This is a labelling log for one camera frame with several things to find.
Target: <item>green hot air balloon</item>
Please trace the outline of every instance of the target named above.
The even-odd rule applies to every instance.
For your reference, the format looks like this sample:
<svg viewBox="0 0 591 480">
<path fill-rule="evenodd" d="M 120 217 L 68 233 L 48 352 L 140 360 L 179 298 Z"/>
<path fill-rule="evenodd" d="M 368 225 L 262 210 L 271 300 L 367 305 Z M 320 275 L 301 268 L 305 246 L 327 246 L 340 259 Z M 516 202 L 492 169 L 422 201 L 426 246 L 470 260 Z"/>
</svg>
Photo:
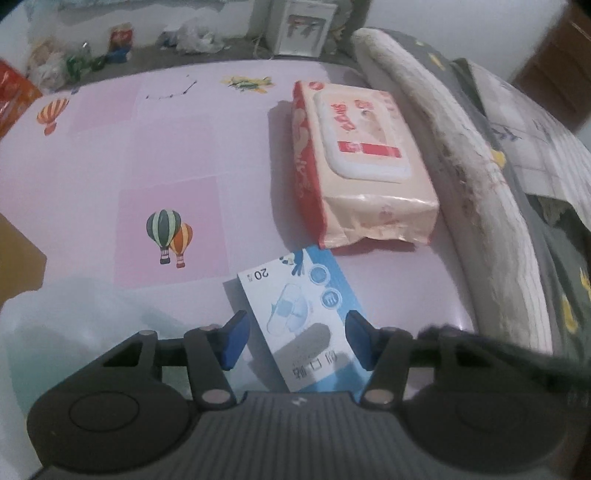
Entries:
<svg viewBox="0 0 591 480">
<path fill-rule="evenodd" d="M 146 230 L 148 236 L 160 247 L 160 263 L 170 263 L 168 246 L 181 228 L 181 216 L 174 210 L 160 210 L 148 218 Z"/>
</svg>

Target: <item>pink tablecloth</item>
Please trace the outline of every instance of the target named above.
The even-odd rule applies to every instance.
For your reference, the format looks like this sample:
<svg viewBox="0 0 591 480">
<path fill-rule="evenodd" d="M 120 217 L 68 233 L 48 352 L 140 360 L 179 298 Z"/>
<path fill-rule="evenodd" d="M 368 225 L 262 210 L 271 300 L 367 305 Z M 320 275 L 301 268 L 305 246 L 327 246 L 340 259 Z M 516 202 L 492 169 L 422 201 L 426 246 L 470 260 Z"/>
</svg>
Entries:
<svg viewBox="0 0 591 480">
<path fill-rule="evenodd" d="M 231 76 L 270 77 L 274 85 L 240 91 L 222 83 Z M 365 85 L 347 67 L 237 61 L 43 97 L 0 142 L 0 211 L 47 255 L 46 283 L 98 278 L 187 328 L 223 323 L 245 301 L 238 272 L 311 243 L 292 196 L 298 79 Z M 69 102 L 45 136 L 36 117 L 61 98 Z M 178 210 L 193 228 L 186 268 L 176 269 L 172 252 L 172 263 L 160 265 L 146 234 L 147 218 L 160 209 Z M 362 242 L 335 253 L 375 325 L 472 328 L 443 218 L 429 247 Z M 256 384 L 249 371 L 238 383 Z"/>
</svg>

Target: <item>striped hot air balloon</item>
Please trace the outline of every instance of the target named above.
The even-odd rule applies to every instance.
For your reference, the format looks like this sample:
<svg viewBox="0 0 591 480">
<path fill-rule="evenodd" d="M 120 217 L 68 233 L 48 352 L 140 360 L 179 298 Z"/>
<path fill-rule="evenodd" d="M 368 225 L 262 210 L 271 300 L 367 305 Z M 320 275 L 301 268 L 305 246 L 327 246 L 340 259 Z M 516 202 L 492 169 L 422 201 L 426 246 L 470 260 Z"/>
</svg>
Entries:
<svg viewBox="0 0 591 480">
<path fill-rule="evenodd" d="M 146 223 L 148 236 L 160 247 L 160 263 L 170 263 L 168 247 L 181 227 L 181 216 L 174 210 L 160 210 L 149 216 Z"/>
<path fill-rule="evenodd" d="M 41 125 L 46 125 L 45 136 L 53 133 L 56 129 L 56 119 L 64 111 L 70 101 L 67 98 L 58 98 L 48 103 L 37 115 L 37 121 Z"/>
<path fill-rule="evenodd" d="M 178 229 L 173 241 L 170 242 L 170 249 L 177 256 L 177 268 L 184 267 L 184 251 L 187 249 L 192 239 L 193 229 L 191 226 L 186 223 L 181 223 L 181 228 Z"/>
</svg>

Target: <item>orange package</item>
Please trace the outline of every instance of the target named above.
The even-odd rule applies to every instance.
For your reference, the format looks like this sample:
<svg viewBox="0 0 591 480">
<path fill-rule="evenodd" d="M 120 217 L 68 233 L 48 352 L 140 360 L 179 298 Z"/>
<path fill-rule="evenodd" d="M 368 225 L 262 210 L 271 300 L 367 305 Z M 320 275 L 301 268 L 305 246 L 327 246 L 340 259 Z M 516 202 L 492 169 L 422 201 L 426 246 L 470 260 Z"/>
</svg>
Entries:
<svg viewBox="0 0 591 480">
<path fill-rule="evenodd" d="M 8 63 L 0 60 L 0 138 L 43 94 Z"/>
</svg>

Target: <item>orange hot air balloon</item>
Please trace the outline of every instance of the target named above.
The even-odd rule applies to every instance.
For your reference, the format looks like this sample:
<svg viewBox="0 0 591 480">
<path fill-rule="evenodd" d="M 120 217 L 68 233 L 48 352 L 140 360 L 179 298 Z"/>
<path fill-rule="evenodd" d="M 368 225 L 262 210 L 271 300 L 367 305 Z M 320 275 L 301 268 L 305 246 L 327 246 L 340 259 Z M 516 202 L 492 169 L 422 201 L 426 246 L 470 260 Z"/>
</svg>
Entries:
<svg viewBox="0 0 591 480">
<path fill-rule="evenodd" d="M 45 136 L 53 133 L 56 129 L 56 119 L 64 111 L 70 101 L 67 98 L 58 98 L 48 103 L 37 115 L 37 121 L 41 125 L 46 125 Z"/>
<path fill-rule="evenodd" d="M 184 251 L 193 239 L 193 229 L 186 223 L 181 223 L 181 228 L 170 242 L 170 249 L 177 256 L 177 268 L 184 268 Z"/>
</svg>

